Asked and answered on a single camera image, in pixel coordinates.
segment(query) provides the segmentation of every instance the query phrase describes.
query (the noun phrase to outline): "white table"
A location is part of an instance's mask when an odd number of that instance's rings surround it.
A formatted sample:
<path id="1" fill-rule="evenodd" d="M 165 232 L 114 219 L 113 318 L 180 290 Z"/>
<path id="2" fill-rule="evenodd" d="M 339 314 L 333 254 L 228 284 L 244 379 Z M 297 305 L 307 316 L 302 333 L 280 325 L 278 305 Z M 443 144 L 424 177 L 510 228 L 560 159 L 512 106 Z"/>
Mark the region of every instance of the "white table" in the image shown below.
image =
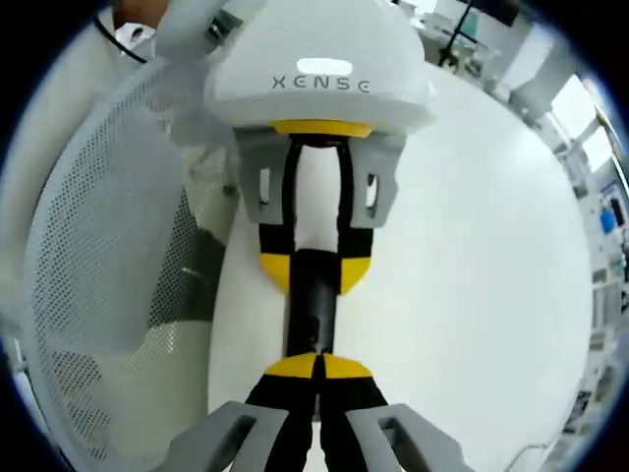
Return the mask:
<path id="1" fill-rule="evenodd" d="M 335 353 L 454 437 L 475 470 L 502 472 L 528 444 L 551 442 L 572 406 L 592 315 L 588 246 L 543 142 L 479 89 L 427 67 L 436 122 L 401 157 L 372 268 L 339 300 Z M 282 354 L 284 297 L 257 256 L 241 207 L 214 315 L 210 411 L 244 400 Z M 511 470 L 542 457 L 525 453 Z M 316 440 L 307 470 L 325 470 Z"/>

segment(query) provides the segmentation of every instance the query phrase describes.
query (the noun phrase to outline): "person's hand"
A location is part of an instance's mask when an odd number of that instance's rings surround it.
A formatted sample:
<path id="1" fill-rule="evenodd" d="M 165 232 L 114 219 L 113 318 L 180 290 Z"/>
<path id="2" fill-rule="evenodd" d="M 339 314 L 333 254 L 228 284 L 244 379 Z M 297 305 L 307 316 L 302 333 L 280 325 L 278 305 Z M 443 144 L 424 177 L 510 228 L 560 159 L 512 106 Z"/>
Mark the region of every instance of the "person's hand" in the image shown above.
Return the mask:
<path id="1" fill-rule="evenodd" d="M 124 23 L 140 23 L 157 28 L 168 8 L 168 0 L 114 0 L 114 28 Z"/>

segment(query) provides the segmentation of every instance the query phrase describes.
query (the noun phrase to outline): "white wall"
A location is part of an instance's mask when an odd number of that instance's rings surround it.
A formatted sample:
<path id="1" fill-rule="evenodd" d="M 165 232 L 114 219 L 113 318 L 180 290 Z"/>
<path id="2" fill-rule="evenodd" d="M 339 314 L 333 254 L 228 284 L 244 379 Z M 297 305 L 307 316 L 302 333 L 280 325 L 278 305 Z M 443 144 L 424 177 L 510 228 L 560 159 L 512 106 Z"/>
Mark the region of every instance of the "white wall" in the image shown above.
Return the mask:
<path id="1" fill-rule="evenodd" d="M 437 0 L 434 12 L 449 18 L 456 26 L 465 12 L 465 7 L 466 4 L 458 0 Z M 500 52 L 495 64 L 496 76 L 501 77 L 504 74 L 530 29 L 531 23 L 522 15 L 518 15 L 513 25 L 508 27 L 497 19 L 479 12 L 476 39 Z"/>
<path id="2" fill-rule="evenodd" d="M 502 82 L 514 90 L 532 79 L 550 53 L 554 37 L 541 25 L 533 25 L 508 66 Z"/>
<path id="3" fill-rule="evenodd" d="M 550 150 L 555 151 L 562 145 L 569 146 L 568 137 L 561 132 L 556 119 L 554 119 L 551 113 L 546 113 L 536 123 L 538 125 L 536 129 L 538 136 L 542 138 L 542 141 L 545 142 Z"/>
<path id="4" fill-rule="evenodd" d="M 579 63 L 569 44 L 556 36 L 536 75 L 511 94 L 511 105 L 527 108 L 532 120 L 540 118 L 551 111 L 552 101 L 578 69 Z"/>

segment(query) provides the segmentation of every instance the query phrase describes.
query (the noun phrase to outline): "white surface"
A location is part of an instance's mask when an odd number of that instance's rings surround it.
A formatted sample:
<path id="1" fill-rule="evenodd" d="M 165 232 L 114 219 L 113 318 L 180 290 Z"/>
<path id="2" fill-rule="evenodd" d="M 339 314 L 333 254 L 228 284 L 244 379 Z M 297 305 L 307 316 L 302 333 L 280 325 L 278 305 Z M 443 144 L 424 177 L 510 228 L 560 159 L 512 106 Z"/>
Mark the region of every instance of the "white surface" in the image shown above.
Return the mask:
<path id="1" fill-rule="evenodd" d="M 322 251 L 336 251 L 336 227 L 341 175 L 338 170 L 338 154 L 334 149 L 313 149 L 306 147 L 297 165 L 295 208 L 298 218 L 295 225 L 296 249 L 310 248 Z M 318 202 L 313 209 L 313 195 L 325 182 L 327 199 Z"/>
<path id="2" fill-rule="evenodd" d="M 426 119 L 424 48 L 388 0 L 268 0 L 227 48 L 206 99 L 234 126 L 340 120 L 400 131 Z M 274 53 L 260 61 L 261 51 Z M 352 73 L 306 74 L 304 59 L 349 62 Z"/>
<path id="3" fill-rule="evenodd" d="M 427 72 L 437 120 L 401 157 L 372 268 L 339 300 L 335 352 L 459 441 L 475 470 L 502 472 L 526 445 L 552 441 L 574 401 L 590 338 L 588 245 L 543 142 L 480 90 Z M 214 314 L 210 411 L 244 400 L 282 354 L 284 297 L 257 254 L 240 208 Z M 317 443 L 307 470 L 324 470 Z"/>

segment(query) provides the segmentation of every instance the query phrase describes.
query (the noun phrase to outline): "window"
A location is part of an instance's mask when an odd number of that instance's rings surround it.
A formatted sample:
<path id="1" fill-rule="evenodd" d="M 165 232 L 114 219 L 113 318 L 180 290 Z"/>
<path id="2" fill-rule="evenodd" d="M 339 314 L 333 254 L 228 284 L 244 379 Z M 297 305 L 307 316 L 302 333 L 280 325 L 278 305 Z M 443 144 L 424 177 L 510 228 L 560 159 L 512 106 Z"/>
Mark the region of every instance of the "window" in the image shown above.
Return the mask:
<path id="1" fill-rule="evenodd" d="M 588 157 L 590 170 L 596 172 L 613 155 L 611 143 L 603 126 L 599 126 L 583 143 L 583 151 Z"/>
<path id="2" fill-rule="evenodd" d="M 550 106 L 571 139 L 578 138 L 597 116 L 594 101 L 577 76 L 568 80 Z"/>

